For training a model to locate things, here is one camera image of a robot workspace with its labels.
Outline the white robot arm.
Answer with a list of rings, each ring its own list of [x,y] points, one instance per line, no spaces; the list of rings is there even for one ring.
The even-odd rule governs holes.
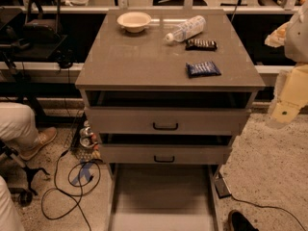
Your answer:
[[[265,45],[283,46],[285,56],[295,62],[291,70],[279,72],[268,109],[268,127],[280,129],[290,124],[308,104],[308,3],[268,35]]]

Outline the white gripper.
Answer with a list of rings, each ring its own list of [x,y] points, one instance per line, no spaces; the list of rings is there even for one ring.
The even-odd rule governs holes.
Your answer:
[[[276,79],[271,117],[279,123],[290,123],[308,103],[308,64],[296,64],[281,70]]]

